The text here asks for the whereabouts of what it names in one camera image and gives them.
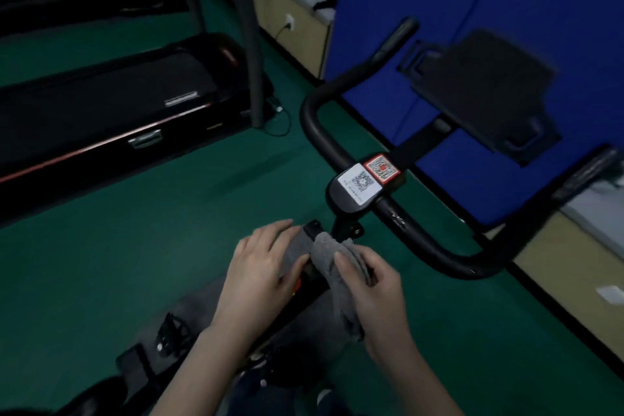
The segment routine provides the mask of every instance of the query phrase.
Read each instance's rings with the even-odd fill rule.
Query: black baseboard
[[[231,7],[231,0],[224,0]],[[309,81],[313,86],[319,86],[324,83],[323,80],[315,78],[301,63],[285,50],[269,33],[260,29],[263,38],[267,43],[275,49],[281,56],[295,68],[303,78]],[[351,105],[343,98],[336,99],[340,107],[345,109],[362,127],[369,131],[385,148],[393,149],[387,138],[370,125],[370,123],[360,115]],[[410,168],[417,179],[425,185],[425,187],[435,194],[441,201],[461,220],[463,220],[475,232],[487,232],[496,226],[481,224],[473,215],[460,206],[457,201],[452,199],[446,191],[435,183],[428,175],[417,167]],[[570,314],[563,306],[561,306],[552,296],[546,293],[536,282],[534,282],[518,265],[511,263],[507,270],[509,273],[530,293],[537,301],[539,301],[556,319],[558,319],[566,328],[574,334],[584,345],[586,345],[604,364],[609,367],[613,373],[624,380],[624,362],[614,354],[601,340],[591,333],[584,325],[582,325],[572,314]]]

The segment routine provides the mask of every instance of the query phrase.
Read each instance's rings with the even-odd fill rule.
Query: dark pants
[[[245,373],[230,396],[228,416],[294,416],[295,389],[271,384],[261,385],[266,377],[263,369]],[[353,416],[344,402],[331,392],[317,407],[318,416]]]

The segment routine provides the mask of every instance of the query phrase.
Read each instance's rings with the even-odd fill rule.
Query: white label with qr code
[[[359,163],[345,171],[338,178],[338,181],[358,206],[361,206],[382,190],[381,185]]]
[[[375,158],[367,161],[364,163],[364,166],[368,171],[377,177],[377,180],[381,184],[386,184],[394,178],[394,176],[401,174],[401,171],[390,163],[390,160],[382,154],[379,154]]]

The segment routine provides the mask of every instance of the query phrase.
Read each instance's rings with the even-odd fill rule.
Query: treadmill belt
[[[194,92],[201,97],[215,91],[204,65],[178,52],[79,79],[0,92],[0,159],[4,165],[20,163],[84,142],[94,133],[142,126],[160,111],[186,110]],[[187,101],[172,101],[186,95]]]

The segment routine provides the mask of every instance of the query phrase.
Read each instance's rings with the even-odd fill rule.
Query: person's right hand
[[[367,286],[351,262],[336,253],[334,261],[349,287],[359,321],[364,328],[364,343],[370,357],[382,367],[414,343],[410,335],[401,275],[369,247],[356,245],[364,262],[372,269],[373,286]]]

